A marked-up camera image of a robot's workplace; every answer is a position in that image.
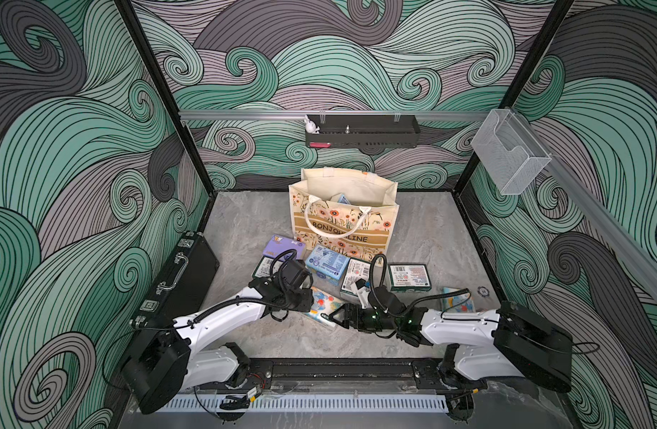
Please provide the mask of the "colourful splash tissue pack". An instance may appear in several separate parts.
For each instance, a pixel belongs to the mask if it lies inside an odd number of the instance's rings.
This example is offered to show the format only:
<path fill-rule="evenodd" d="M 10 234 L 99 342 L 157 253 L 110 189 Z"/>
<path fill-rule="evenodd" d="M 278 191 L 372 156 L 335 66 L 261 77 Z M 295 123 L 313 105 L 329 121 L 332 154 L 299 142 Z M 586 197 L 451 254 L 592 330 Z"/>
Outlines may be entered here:
<path fill-rule="evenodd" d="M 328 315 L 342 307 L 345 304 L 344 300 L 336 298 L 316 287 L 312 287 L 312 299 L 312 307 L 309 312 L 305 313 L 305 316 L 328 329 L 335 329 L 337 325 L 328 320 Z"/>

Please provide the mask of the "green white tissue pack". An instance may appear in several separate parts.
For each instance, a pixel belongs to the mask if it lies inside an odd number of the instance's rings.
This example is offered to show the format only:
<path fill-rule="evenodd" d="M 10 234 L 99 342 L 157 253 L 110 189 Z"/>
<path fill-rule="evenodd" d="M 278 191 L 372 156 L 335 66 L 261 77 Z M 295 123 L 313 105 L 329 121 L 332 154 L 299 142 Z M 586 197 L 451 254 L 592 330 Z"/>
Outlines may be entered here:
<path fill-rule="evenodd" d="M 341 293 L 349 296 L 355 296 L 352 285 L 357 284 L 359 280 L 364 280 L 364 287 L 371 289 L 369 281 L 371 264 L 361 259 L 351 258 L 347 265 L 345 275 L 341 284 Z"/>

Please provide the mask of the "blue purple-dot tissue pack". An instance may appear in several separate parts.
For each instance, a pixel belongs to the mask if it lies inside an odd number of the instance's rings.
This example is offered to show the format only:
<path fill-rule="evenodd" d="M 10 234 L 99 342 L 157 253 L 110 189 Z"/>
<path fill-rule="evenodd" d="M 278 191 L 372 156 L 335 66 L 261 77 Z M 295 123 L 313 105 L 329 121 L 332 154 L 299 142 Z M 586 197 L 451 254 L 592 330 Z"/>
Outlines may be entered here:
<path fill-rule="evenodd" d="M 339 204 L 350 205 L 350 201 L 343 193 L 333 196 L 331 200 Z"/>

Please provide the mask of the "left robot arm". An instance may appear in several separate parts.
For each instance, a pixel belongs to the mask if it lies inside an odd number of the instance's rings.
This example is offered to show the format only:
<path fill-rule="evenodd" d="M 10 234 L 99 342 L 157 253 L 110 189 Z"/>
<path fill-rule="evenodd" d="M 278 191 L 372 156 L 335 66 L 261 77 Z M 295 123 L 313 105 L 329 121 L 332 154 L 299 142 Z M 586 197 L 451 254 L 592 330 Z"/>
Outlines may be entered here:
<path fill-rule="evenodd" d="M 153 318 L 137 330 L 119 370 L 140 411 L 152 414 L 180 391 L 209 383 L 246 382 L 249 360 L 239 346 L 208 347 L 275 311 L 307 313 L 313 278 L 302 260 L 289 259 L 268 277 L 254 278 L 233 297 L 188 316 Z"/>

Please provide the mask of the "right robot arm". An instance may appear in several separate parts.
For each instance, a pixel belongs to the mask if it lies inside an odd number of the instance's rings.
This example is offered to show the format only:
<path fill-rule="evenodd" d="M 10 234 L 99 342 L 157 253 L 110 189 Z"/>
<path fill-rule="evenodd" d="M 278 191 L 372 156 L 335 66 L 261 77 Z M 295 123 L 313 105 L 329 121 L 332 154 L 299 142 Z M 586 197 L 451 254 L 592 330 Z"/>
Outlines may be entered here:
<path fill-rule="evenodd" d="M 448 313 L 405 304 L 383 287 L 367 303 L 346 303 L 322 319 L 366 334 L 387 332 L 413 347 L 445 345 L 442 372 L 448 382 L 471 384 L 523 377 L 555 393 L 572 389 L 573 336 L 512 301 L 499 309 Z"/>

